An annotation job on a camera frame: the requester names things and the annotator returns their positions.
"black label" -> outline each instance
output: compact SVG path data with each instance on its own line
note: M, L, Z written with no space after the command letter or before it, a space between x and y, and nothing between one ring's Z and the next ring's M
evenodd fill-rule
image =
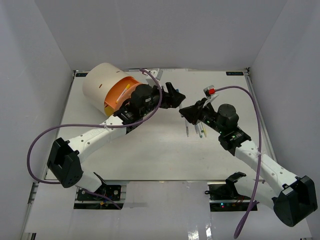
M226 71L227 76L243 76L244 73L242 71Z
M76 77L85 77L85 76L87 76L87 74L88 74L88 73L86 73L86 72L82 72L82 73L79 72L79 73L76 73L75 76L76 76Z

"white cylinder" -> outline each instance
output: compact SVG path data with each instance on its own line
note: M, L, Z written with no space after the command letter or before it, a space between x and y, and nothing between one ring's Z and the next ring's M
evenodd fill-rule
M109 117L139 84L132 76L105 62L86 75L82 91L93 106Z

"robotic arm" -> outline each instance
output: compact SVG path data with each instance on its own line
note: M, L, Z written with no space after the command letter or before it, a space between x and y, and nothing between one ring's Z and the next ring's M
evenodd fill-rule
M189 123L196 125L203 122L220 133L218 140L221 146L256 171L258 155L261 153L250 136L238 126L239 116L235 107L222 104L216 112L211 105L217 96L214 87L205 88L204 93L207 98L182 108L179 112ZM255 199L273 209L287 226L295 226L317 210L315 184L308 176L296 176L266 154L261 156L260 176L269 186L259 184ZM234 173L225 182L225 188L235 197L250 196L255 183L242 172Z
M177 108L186 96L177 92L170 82L166 83L166 88L168 92L165 92L163 88L161 90L160 108ZM156 86L140 84L131 93L130 98L123 102L119 110L101 125L121 126L137 123L154 110L159 100L160 92ZM69 140L63 140L60 137L53 142L47 166L64 188L75 185L90 192L103 193L106 184L102 178L86 170L81 164L94 151L130 133L136 127L137 125L95 128Z

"gray wall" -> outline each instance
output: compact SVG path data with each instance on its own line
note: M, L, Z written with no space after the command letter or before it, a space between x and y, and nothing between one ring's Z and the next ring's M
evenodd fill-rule
M320 2L290 0L252 66L254 90L277 160L298 175L311 177L318 199L319 44ZM319 240L320 210L307 222Z
M17 240L32 186L32 140L59 123L72 71L33 0L0 1L0 239ZM36 146L39 175L53 135Z
M287 0L35 0L70 67L250 67Z

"red button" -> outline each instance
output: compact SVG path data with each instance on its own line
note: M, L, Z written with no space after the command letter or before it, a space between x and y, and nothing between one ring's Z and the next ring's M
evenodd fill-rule
M212 94L215 94L216 90L214 88L211 88L209 89L209 94L212 95Z

